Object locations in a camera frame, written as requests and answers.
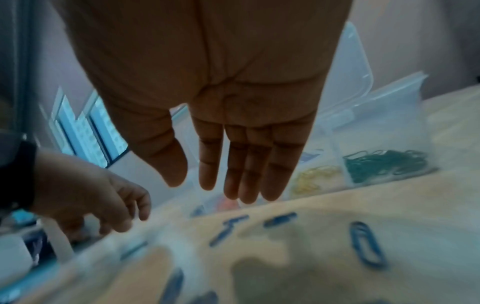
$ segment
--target table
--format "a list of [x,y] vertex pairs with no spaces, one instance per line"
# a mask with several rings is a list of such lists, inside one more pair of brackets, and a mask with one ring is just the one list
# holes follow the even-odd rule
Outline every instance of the table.
[[[422,250],[427,250],[426,244],[447,244],[451,248],[444,246],[442,252],[451,256],[458,248],[467,252],[472,247],[474,251],[454,258],[449,265],[455,266],[455,275],[480,281],[476,274],[480,265],[469,260],[475,257],[480,243],[480,86],[436,97],[423,105],[441,168],[436,173],[191,220],[184,219],[180,198],[176,198],[154,210],[147,223],[136,223],[128,233],[112,234],[86,250],[20,303],[157,303],[170,273],[179,265],[185,272],[185,287],[177,303],[189,302],[213,287],[221,303],[307,303],[318,302],[314,299],[319,297],[324,297],[322,302],[353,303],[375,296],[393,297],[395,303],[417,296],[427,303],[431,299],[425,292],[429,290],[439,294],[437,303],[458,301],[458,294],[466,297],[460,300],[463,303],[478,302],[477,286],[451,298],[446,296],[454,293],[449,288],[459,286],[452,286],[452,281],[442,285],[438,278],[444,279],[444,267],[430,265]],[[278,230],[281,233],[263,232],[264,219],[291,211],[298,213],[298,224],[286,225]],[[243,214],[250,219],[238,224],[224,244],[209,247],[223,221]],[[423,272],[412,274],[415,270],[409,268],[410,263],[398,260],[392,268],[401,269],[402,275],[392,271],[394,275],[385,277],[361,269],[354,258],[347,259],[352,250],[344,245],[339,249],[338,243],[348,240],[338,227],[356,218],[382,227],[375,233],[386,239],[386,248],[417,254],[411,264]],[[392,238],[400,243],[408,236],[418,238],[415,250],[388,240],[388,233],[395,229],[399,232]],[[141,247],[144,242],[154,245],[140,250],[139,258],[122,261],[122,250]],[[463,268],[466,261],[469,266]],[[427,274],[436,286],[417,282],[416,277]],[[459,280],[455,275],[453,282]],[[392,285],[394,281],[401,284]],[[415,291],[418,284],[426,285]]]

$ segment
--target hand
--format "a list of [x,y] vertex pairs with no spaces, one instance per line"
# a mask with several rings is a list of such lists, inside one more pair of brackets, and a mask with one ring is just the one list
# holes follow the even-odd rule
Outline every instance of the hand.
[[76,157],[39,149],[34,184],[29,211],[55,219],[67,234],[76,233],[90,213],[100,220],[101,234],[129,230],[137,207],[140,220],[150,215],[145,189]]
[[169,108],[188,103],[200,137],[199,182],[277,199],[298,162],[352,0],[66,0],[78,60],[118,131],[168,185],[187,161]]

